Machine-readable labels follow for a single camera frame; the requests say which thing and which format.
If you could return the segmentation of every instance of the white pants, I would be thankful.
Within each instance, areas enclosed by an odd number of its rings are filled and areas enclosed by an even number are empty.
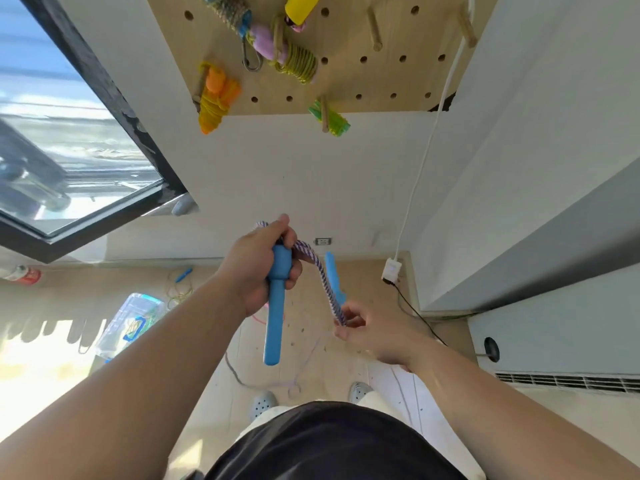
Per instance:
[[[361,400],[358,401],[357,404],[358,404],[358,406],[362,406],[363,408],[375,409],[376,411],[380,411],[382,413],[386,413],[389,416],[393,416],[397,420],[402,421],[407,426],[410,426],[409,423],[407,423],[407,421],[404,418],[404,416],[402,416],[402,414],[400,414],[400,411],[395,409],[395,407],[389,405],[382,398],[382,396],[379,393],[377,393],[376,391],[371,391],[371,392],[366,393],[364,395],[364,397]],[[258,426],[262,426],[263,424],[265,424],[268,421],[272,420],[276,416],[280,416],[282,413],[286,413],[287,411],[289,411],[289,410],[291,410],[293,408],[297,408],[297,406],[274,406],[271,409],[268,409],[267,411],[263,412],[260,416],[258,416],[256,419],[254,419],[249,426],[244,428],[244,431],[242,433],[240,433],[240,436],[238,436],[236,438],[236,441],[238,441],[240,438],[242,438],[244,435],[246,435],[253,428],[257,428]]]

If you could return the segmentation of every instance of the person's left hand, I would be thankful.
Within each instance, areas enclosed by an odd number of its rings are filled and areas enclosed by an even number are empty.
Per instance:
[[[267,275],[273,265],[271,249],[281,237],[287,249],[292,249],[298,240],[296,232],[289,227],[289,216],[286,214],[281,215],[268,227],[256,229],[238,239],[216,272],[216,277],[230,284],[239,294],[244,305],[245,317],[253,315],[267,303]],[[304,254],[293,250],[291,273],[285,283],[287,290],[296,285],[302,273],[300,259],[312,262]]]

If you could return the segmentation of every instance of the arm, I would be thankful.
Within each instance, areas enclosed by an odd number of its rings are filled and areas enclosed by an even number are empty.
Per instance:
[[[428,387],[447,421],[492,480],[640,478],[640,469],[593,436],[416,331],[356,303],[335,334],[401,364]]]
[[[229,341],[265,304],[283,215],[238,240],[215,275],[107,366],[0,444],[0,478],[160,479]],[[302,265],[294,259],[286,288]]]

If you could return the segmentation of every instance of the pegboard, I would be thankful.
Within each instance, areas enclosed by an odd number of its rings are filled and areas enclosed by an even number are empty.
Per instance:
[[[253,23],[270,25],[286,0],[247,0]],[[497,0],[476,0],[474,30],[481,38]],[[302,33],[287,36],[320,61],[316,79],[302,85],[265,61],[258,73],[242,65],[238,35],[203,0],[148,0],[189,92],[197,92],[198,65],[219,64],[243,92],[229,114],[302,114],[319,95],[338,112],[425,111],[439,103],[460,44],[457,20],[467,0],[320,0]],[[367,8],[380,27],[373,49]],[[255,62],[252,47],[249,59]],[[465,48],[449,89],[455,92],[473,55]]]

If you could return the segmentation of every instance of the plastic bottle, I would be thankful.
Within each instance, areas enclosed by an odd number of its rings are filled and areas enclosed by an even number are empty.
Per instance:
[[[7,281],[15,281],[23,285],[34,285],[40,281],[41,277],[41,270],[32,268],[31,266],[0,267],[0,278]]]

